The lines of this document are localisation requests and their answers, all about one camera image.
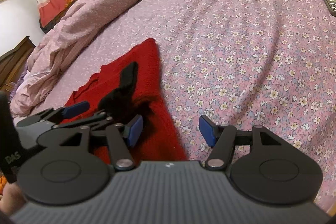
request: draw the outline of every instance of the human hand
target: human hand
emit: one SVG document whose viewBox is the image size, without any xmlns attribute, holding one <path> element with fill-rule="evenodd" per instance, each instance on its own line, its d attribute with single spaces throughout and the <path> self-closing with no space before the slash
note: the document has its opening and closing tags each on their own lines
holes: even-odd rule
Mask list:
<svg viewBox="0 0 336 224">
<path fill-rule="evenodd" d="M 14 183 L 6 183 L 0 200 L 0 210 L 7 216 L 18 211 L 26 203 L 19 186 Z"/>
</svg>

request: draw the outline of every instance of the orange object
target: orange object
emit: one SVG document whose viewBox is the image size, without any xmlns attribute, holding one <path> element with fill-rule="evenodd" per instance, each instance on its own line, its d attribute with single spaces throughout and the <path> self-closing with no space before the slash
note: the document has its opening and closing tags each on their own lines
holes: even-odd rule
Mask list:
<svg viewBox="0 0 336 224">
<path fill-rule="evenodd" d="M 0 177 L 0 195 L 2 195 L 3 187 L 5 187 L 5 184 L 7 183 L 7 179 L 5 176 Z"/>
</svg>

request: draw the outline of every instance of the white wall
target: white wall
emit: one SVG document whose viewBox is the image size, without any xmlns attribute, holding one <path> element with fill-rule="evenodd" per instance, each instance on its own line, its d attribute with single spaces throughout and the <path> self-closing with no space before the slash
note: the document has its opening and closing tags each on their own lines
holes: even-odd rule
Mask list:
<svg viewBox="0 0 336 224">
<path fill-rule="evenodd" d="M 43 35 L 36 0 L 0 2 L 0 56 L 13 49 L 25 36 L 30 36 L 30 40 L 38 45 Z"/>
</svg>

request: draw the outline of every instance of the black fabric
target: black fabric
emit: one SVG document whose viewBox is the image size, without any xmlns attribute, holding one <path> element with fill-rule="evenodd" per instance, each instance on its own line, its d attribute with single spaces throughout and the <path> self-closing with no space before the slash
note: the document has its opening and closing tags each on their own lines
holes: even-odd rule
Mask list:
<svg viewBox="0 0 336 224">
<path fill-rule="evenodd" d="M 53 29 L 55 27 L 55 19 L 53 19 L 52 21 L 50 21 L 46 26 L 42 27 L 42 23 L 41 23 L 41 18 L 39 19 L 39 23 L 40 23 L 40 28 L 44 33 L 48 33 L 51 29 Z"/>
<path fill-rule="evenodd" d="M 0 167 L 7 181 L 13 183 L 16 181 L 17 166 L 26 161 L 27 151 L 21 146 L 4 92 L 0 92 L 0 109 Z"/>
<path fill-rule="evenodd" d="M 98 110 L 105 110 L 116 122 L 122 117 L 132 116 L 132 95 L 137 84 L 137 75 L 137 62 L 125 67 L 120 73 L 119 87 L 100 100 Z"/>
<path fill-rule="evenodd" d="M 3 212 L 0 211 L 0 223 L 1 224 L 15 224 L 7 217 Z"/>
</svg>

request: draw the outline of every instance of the metal pivot screw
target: metal pivot screw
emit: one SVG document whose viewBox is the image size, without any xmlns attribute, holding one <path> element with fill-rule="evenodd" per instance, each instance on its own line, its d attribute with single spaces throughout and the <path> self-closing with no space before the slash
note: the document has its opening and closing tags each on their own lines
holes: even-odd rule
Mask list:
<svg viewBox="0 0 336 224">
<path fill-rule="evenodd" d="M 211 159 L 207 162 L 207 165 L 211 168 L 218 168 L 224 165 L 224 161 L 221 159 Z"/>
<path fill-rule="evenodd" d="M 172 168 L 174 166 L 174 164 L 172 162 L 168 163 L 165 165 L 167 168 Z"/>
<path fill-rule="evenodd" d="M 133 162 L 129 159 L 121 159 L 117 161 L 117 166 L 120 168 L 128 168 L 133 165 Z"/>
</svg>

